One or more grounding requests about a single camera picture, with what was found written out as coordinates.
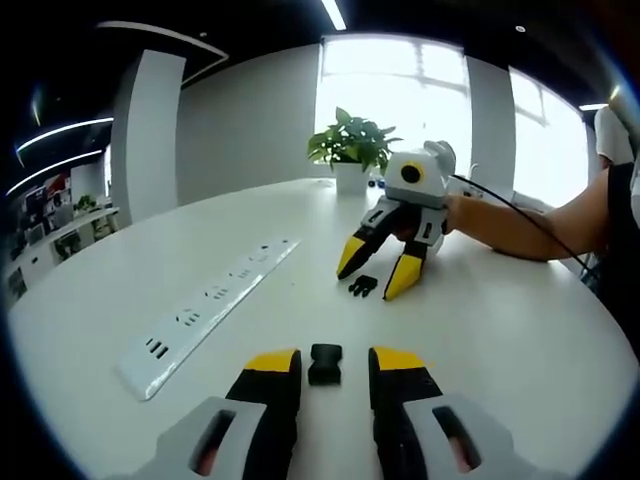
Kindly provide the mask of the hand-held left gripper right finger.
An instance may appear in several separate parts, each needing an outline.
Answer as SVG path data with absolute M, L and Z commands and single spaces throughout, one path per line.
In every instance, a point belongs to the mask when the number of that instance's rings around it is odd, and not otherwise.
M 482 407 L 441 391 L 416 354 L 369 349 L 373 438 L 385 479 L 533 479 L 509 430 Z

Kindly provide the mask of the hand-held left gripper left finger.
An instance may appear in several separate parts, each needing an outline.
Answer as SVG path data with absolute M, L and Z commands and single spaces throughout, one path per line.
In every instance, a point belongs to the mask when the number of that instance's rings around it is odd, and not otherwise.
M 136 479 L 285 479 L 297 441 L 301 353 L 259 354 L 225 397 L 210 397 L 158 438 Z

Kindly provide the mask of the person's right hand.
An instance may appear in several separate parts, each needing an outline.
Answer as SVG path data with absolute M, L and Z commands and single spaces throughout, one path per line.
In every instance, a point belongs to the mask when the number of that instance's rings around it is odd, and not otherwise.
M 443 233 L 448 235 L 459 231 L 473 237 L 477 230 L 476 216 L 482 202 L 463 195 L 448 195 L 445 200 L 446 220 L 443 224 Z

